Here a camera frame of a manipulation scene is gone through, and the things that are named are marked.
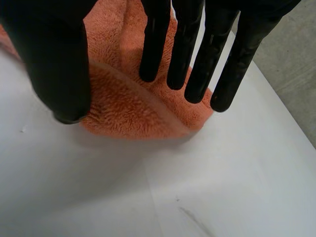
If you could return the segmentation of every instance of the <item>robotic hand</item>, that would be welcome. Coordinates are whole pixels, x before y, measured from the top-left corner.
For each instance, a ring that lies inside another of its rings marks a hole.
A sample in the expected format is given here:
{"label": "robotic hand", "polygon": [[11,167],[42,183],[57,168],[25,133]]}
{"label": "robotic hand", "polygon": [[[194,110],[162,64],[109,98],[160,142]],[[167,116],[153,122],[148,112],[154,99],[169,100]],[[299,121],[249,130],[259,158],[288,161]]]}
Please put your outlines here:
{"label": "robotic hand", "polygon": [[[148,17],[140,77],[155,80],[170,20],[170,0],[141,0]],[[191,103],[202,100],[234,20],[238,31],[225,67],[211,97],[213,110],[227,110],[261,41],[300,0],[172,0],[178,20],[167,85],[183,87],[196,43],[205,3],[205,33],[185,89]]]}

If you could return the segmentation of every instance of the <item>microfiber towel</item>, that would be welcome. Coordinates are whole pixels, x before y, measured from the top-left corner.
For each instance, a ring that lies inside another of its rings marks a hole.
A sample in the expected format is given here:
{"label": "microfiber towel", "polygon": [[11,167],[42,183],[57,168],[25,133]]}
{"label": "microfiber towel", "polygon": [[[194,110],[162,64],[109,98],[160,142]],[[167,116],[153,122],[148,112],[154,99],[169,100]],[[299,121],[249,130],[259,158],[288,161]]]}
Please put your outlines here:
{"label": "microfiber towel", "polygon": [[[210,90],[202,102],[190,104],[184,98],[185,86],[172,91],[166,84],[177,28],[173,17],[158,75],[151,83],[143,82],[138,75],[147,23],[140,0],[99,0],[84,22],[92,102],[82,124],[88,131],[146,140],[181,137],[203,127],[213,112]],[[1,26],[0,44],[19,58]]]}

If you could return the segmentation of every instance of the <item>dark mark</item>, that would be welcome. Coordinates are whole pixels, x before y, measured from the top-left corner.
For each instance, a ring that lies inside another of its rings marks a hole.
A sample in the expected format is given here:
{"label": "dark mark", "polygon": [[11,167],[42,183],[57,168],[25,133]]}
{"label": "dark mark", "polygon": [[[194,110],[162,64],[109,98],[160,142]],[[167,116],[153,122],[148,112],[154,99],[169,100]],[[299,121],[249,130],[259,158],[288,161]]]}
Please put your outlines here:
{"label": "dark mark", "polygon": [[204,234],[206,234],[208,237],[215,237],[215,235],[205,226],[205,224],[196,219],[192,212],[184,209],[183,207],[179,207],[179,210],[184,213],[191,221],[193,221]]}

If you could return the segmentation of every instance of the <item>gray floor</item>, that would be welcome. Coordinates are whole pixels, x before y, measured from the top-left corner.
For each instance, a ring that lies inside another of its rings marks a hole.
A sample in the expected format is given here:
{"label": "gray floor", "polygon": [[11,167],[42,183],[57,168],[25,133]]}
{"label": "gray floor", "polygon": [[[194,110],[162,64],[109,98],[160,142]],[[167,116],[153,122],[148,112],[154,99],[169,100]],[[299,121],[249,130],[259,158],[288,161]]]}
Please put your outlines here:
{"label": "gray floor", "polygon": [[[264,39],[255,63],[316,147],[316,0],[302,0]],[[233,32],[237,31],[237,21]]]}

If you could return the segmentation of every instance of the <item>white surface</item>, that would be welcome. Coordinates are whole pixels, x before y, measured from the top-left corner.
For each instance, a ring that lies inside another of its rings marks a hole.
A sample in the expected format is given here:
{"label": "white surface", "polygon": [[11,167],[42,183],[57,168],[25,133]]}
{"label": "white surface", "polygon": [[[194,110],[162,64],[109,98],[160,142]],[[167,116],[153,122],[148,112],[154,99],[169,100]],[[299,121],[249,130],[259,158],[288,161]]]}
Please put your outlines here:
{"label": "white surface", "polygon": [[1,237],[314,237],[315,200],[316,151],[254,64],[196,136],[128,142],[53,121],[0,52]]}

